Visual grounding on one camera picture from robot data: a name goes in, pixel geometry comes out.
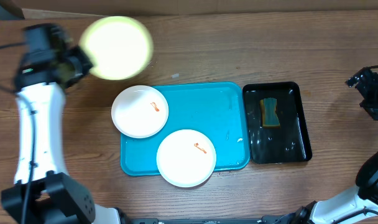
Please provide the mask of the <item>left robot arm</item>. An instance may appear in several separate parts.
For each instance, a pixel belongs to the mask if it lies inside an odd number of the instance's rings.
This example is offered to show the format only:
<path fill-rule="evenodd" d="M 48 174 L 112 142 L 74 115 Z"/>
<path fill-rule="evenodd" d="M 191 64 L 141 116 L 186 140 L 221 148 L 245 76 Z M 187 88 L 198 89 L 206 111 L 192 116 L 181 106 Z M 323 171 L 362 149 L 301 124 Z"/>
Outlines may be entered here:
<path fill-rule="evenodd" d="M 65 89 L 92 67 L 79 48 L 31 47 L 14 85 L 19 110 L 19 161 L 14 186 L 1 192 L 17 223 L 130 223 L 118 208 L 95 203 L 67 172 L 62 148 Z"/>

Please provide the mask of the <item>green yellow sponge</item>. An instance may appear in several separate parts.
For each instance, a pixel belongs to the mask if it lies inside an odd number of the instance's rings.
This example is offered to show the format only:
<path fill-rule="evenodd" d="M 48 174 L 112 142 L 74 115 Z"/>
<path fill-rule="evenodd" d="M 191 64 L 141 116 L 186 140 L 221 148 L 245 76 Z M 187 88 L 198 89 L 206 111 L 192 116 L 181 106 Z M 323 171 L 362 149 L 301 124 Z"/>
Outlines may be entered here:
<path fill-rule="evenodd" d="M 280 121 L 277 116 L 277 99 L 264 98 L 260 100 L 261 124 L 263 128 L 279 128 Z"/>

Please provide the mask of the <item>lime green plate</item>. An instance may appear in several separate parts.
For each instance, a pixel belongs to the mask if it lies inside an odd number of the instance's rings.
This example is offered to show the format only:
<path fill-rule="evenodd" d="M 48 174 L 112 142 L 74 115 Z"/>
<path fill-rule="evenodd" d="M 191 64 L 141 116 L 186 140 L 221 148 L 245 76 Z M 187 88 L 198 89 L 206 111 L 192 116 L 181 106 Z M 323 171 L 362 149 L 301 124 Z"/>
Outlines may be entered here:
<path fill-rule="evenodd" d="M 98 19 L 82 33 L 79 46 L 93 64 L 90 73 L 104 80 L 138 75 L 150 63 L 154 51 L 146 26 L 124 16 Z"/>

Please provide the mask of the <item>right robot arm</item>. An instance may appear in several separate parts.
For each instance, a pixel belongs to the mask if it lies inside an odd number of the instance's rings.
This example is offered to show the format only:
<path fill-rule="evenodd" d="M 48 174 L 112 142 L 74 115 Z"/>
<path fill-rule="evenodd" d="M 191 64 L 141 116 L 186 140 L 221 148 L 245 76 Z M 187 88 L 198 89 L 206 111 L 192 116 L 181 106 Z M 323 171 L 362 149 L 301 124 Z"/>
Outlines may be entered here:
<path fill-rule="evenodd" d="M 378 65 L 360 69 L 346 81 L 362 95 L 359 106 L 378 121 Z M 378 151 L 360 168 L 355 186 L 331 199 L 299 208 L 283 223 L 356 223 L 378 217 Z"/>

